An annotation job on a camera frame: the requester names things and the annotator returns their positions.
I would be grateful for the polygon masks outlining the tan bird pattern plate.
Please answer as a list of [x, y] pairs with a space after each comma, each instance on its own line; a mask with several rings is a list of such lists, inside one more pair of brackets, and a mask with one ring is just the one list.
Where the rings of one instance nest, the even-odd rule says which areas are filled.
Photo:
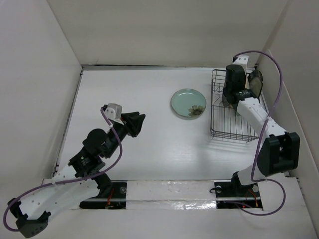
[[246, 89], [250, 89], [248, 76], [249, 76], [249, 74], [246, 74], [246, 80], [245, 80], [245, 88], [246, 88]]

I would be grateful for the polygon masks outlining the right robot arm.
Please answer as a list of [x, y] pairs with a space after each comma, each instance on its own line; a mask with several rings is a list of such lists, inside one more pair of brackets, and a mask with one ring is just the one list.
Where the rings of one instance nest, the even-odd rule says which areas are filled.
[[223, 98], [259, 137], [253, 164], [232, 176], [230, 190], [236, 196], [243, 195], [249, 186], [268, 176], [296, 169], [299, 163], [299, 135], [287, 132], [267, 114], [257, 91], [246, 87], [247, 80], [243, 66], [226, 67]]

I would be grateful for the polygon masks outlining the teal flower plate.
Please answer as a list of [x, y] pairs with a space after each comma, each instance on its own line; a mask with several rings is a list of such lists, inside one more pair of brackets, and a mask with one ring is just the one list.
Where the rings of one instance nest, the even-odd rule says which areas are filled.
[[185, 88], [173, 94], [170, 105], [181, 117], [197, 118], [204, 113], [207, 101], [201, 92]]

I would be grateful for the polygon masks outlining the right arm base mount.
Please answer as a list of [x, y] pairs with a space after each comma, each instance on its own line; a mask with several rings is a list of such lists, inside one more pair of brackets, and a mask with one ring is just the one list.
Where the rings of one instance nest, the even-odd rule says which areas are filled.
[[217, 200], [217, 209], [252, 209], [263, 207], [258, 184], [235, 189], [230, 181], [215, 181], [209, 190]]

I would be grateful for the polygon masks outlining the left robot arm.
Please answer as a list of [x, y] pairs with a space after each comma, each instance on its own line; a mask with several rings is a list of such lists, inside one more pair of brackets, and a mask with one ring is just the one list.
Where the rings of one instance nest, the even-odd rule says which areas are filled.
[[107, 175], [117, 162], [106, 167], [104, 159], [111, 158], [118, 149], [123, 153], [126, 136], [137, 137], [145, 114], [121, 114], [116, 120], [103, 116], [109, 129], [91, 130], [83, 147], [46, 184], [32, 188], [11, 199], [3, 214], [4, 227], [21, 233], [26, 239], [42, 232], [50, 221], [65, 210], [92, 197], [107, 197], [113, 183]]

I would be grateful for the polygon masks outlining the dark rimmed mosaic plate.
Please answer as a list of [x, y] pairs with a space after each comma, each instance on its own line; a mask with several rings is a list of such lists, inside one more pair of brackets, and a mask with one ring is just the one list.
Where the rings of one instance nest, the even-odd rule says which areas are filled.
[[259, 70], [254, 70], [248, 75], [250, 90], [259, 100], [263, 88], [263, 76]]

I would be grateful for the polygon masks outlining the brown rimmed cream plate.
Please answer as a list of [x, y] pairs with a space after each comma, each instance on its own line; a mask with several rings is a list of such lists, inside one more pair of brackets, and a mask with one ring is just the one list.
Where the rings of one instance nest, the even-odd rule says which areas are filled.
[[224, 95], [222, 95], [222, 105], [225, 107], [225, 108], [230, 108], [231, 107], [231, 105], [228, 103], [228, 101], [227, 101], [227, 98], [224, 96]]

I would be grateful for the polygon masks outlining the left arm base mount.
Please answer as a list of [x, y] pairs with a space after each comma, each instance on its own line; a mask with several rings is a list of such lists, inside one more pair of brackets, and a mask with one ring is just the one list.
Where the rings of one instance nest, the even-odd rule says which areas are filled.
[[80, 209], [123, 210], [126, 209], [127, 181], [115, 181], [107, 196], [96, 196], [82, 201]]

